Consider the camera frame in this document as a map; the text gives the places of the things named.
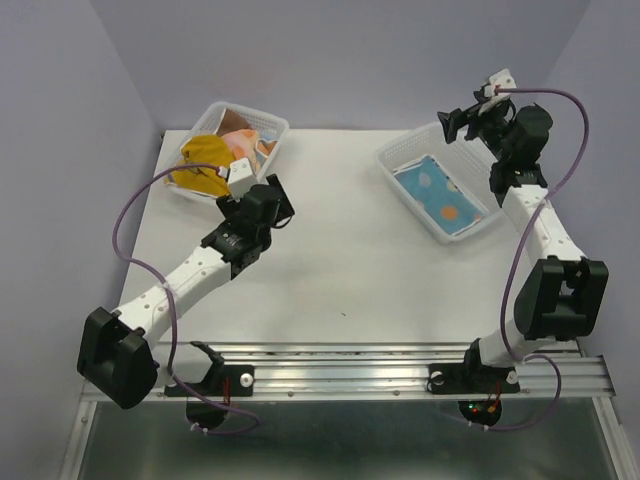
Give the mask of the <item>mustard yellow towel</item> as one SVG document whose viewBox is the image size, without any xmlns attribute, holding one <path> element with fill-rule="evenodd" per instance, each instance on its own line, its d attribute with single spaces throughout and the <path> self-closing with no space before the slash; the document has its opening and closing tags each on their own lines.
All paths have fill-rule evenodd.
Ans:
<svg viewBox="0 0 640 480">
<path fill-rule="evenodd" d="M 213 134 L 192 137 L 180 151 L 177 166 L 189 168 L 172 172 L 165 182 L 179 188 L 221 197 L 230 194 L 221 168 L 228 169 L 235 161 L 224 140 Z"/>
</svg>

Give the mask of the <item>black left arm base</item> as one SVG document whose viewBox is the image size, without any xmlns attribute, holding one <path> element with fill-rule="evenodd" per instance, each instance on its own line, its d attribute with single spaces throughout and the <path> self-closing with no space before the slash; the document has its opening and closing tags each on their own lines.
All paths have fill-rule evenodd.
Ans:
<svg viewBox="0 0 640 480">
<path fill-rule="evenodd" d="M 227 365 L 224 357 L 201 341 L 192 341 L 191 346 L 206 354 L 210 365 L 198 382 L 167 385 L 164 395 L 169 398 L 194 398 L 185 407 L 185 416 L 192 431 L 205 436 L 230 436 L 248 433 L 256 429 L 261 421 L 256 414 L 231 405 L 233 396 L 251 397 L 255 367 L 250 364 Z M 250 420 L 250 424 L 236 430 L 221 430 L 228 415 L 234 413 Z"/>
</svg>

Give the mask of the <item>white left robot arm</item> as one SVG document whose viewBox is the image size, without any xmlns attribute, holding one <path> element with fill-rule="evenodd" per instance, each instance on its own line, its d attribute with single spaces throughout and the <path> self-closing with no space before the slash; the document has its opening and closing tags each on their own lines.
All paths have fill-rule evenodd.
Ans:
<svg viewBox="0 0 640 480">
<path fill-rule="evenodd" d="M 265 182 L 229 177 L 230 194 L 216 201 L 223 221 L 170 274 L 148 266 L 157 282 L 109 311 L 96 308 L 85 320 L 77 371 L 123 409 L 137 406 L 159 381 L 153 351 L 179 318 L 215 289 L 258 261 L 295 210 L 277 175 Z"/>
</svg>

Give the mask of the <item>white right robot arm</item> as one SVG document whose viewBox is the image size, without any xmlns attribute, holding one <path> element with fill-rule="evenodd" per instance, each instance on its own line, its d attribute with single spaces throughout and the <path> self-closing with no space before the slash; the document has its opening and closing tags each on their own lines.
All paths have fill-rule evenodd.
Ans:
<svg viewBox="0 0 640 480">
<path fill-rule="evenodd" d="M 441 112 L 444 140 L 460 130 L 479 139 L 494 156 L 489 185 L 520 235 L 518 256 L 532 264 L 519 293 L 503 295 L 500 326 L 476 339 L 459 363 L 429 365 L 428 388 L 435 394 L 518 391 L 515 366 L 556 342 L 586 337 L 594 329 L 609 271 L 576 246 L 549 199 L 538 163 L 553 126 L 538 105 L 517 109 L 505 100 L 494 106 Z"/>
</svg>

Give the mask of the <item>blue polka dot towel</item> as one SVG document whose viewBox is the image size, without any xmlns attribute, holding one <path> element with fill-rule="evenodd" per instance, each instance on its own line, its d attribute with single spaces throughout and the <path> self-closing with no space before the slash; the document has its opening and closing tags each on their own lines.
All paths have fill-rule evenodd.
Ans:
<svg viewBox="0 0 640 480">
<path fill-rule="evenodd" d="M 431 156 L 395 169 L 393 176 L 447 235 L 456 236 L 485 217 Z"/>
</svg>

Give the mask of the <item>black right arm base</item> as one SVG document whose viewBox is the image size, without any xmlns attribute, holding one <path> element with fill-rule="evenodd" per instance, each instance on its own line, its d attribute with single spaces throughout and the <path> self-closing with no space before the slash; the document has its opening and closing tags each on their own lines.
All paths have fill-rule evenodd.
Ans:
<svg viewBox="0 0 640 480">
<path fill-rule="evenodd" d="M 428 365 L 426 390 L 434 395 L 460 396 L 458 406 L 465 420 L 493 427 L 502 415 L 502 396 L 519 393 L 520 384 L 514 368 L 440 362 Z"/>
</svg>

